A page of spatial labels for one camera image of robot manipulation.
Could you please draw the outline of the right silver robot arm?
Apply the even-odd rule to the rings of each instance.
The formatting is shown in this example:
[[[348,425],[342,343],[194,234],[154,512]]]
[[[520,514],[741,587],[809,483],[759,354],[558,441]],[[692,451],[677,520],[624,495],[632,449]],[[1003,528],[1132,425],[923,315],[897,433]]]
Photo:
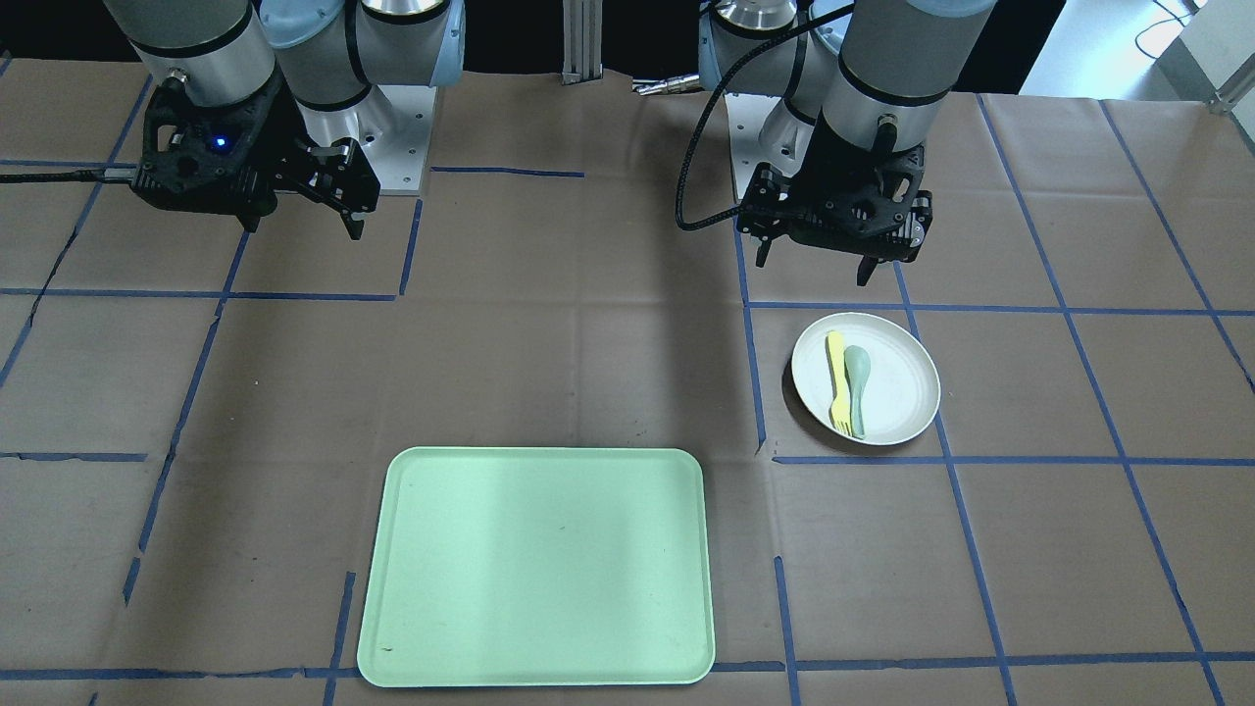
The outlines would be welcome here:
[[[420,191],[435,92],[466,66],[462,1],[109,1],[154,85],[133,171],[157,209],[247,231],[294,193],[350,238]]]

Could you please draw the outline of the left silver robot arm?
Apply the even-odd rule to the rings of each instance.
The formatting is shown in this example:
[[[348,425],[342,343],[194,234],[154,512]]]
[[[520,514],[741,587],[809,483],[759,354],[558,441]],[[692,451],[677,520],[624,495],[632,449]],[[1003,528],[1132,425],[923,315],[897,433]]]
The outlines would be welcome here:
[[[702,85],[768,97],[735,206],[681,229],[730,219],[757,245],[858,256],[858,285],[878,265],[911,263],[932,223],[922,188],[927,134],[994,13],[991,1],[704,1]]]

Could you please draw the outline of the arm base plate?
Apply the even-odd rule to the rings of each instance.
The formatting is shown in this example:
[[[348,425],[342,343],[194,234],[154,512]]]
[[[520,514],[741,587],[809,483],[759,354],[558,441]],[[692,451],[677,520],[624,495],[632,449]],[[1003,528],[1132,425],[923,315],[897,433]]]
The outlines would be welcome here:
[[[725,107],[735,201],[763,162],[784,177],[798,173],[813,125],[794,117],[779,97],[733,93]]]
[[[319,144],[346,137],[360,144],[382,196],[420,196],[438,98],[434,87],[373,87],[355,107],[304,117]]]

